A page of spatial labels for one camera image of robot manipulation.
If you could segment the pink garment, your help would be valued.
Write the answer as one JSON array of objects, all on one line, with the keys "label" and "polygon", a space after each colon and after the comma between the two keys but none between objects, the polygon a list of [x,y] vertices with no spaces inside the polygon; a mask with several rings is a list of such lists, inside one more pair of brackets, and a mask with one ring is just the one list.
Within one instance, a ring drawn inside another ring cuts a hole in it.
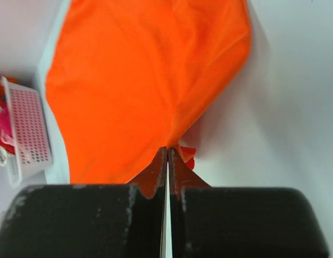
[{"label": "pink garment", "polygon": [[0,112],[0,128],[9,136],[12,136],[10,114],[7,107]]}]

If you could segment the red t shirt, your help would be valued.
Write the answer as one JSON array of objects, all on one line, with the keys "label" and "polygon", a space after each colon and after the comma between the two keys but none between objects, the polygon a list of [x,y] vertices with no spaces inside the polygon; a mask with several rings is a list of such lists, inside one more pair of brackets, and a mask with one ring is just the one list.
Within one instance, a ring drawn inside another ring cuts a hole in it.
[{"label": "red t shirt", "polygon": [[0,78],[0,147],[9,155],[15,155],[10,114],[6,103],[5,88]]}]

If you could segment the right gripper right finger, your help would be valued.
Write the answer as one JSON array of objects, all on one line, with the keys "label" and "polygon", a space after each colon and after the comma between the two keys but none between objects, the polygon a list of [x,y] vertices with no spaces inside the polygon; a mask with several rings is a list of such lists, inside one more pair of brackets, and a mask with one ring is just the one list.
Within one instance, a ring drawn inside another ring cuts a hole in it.
[{"label": "right gripper right finger", "polygon": [[301,191],[210,186],[174,148],[168,162],[174,257],[329,257]]}]

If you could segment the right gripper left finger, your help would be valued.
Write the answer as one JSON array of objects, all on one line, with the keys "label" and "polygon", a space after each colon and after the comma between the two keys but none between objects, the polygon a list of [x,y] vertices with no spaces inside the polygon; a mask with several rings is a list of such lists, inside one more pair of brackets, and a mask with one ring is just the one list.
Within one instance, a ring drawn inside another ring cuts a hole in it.
[{"label": "right gripper left finger", "polygon": [[167,149],[126,184],[30,185],[10,204],[0,257],[164,257]]}]

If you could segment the white plastic basket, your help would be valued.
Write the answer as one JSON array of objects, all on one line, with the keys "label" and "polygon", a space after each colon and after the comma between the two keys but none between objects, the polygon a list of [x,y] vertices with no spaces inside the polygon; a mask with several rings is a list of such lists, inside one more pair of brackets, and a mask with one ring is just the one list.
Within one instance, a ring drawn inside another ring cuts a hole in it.
[{"label": "white plastic basket", "polygon": [[15,155],[9,158],[6,168],[9,182],[16,188],[23,180],[49,168],[53,157],[39,92],[9,82],[4,76],[1,83],[15,148]]}]

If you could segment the orange t shirt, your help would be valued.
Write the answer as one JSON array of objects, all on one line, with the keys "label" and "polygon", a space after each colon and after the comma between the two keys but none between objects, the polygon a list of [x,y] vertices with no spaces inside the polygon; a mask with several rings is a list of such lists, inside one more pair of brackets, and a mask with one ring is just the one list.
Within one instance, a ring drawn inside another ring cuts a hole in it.
[{"label": "orange t shirt", "polygon": [[46,77],[70,183],[126,183],[243,67],[246,1],[71,1]]}]

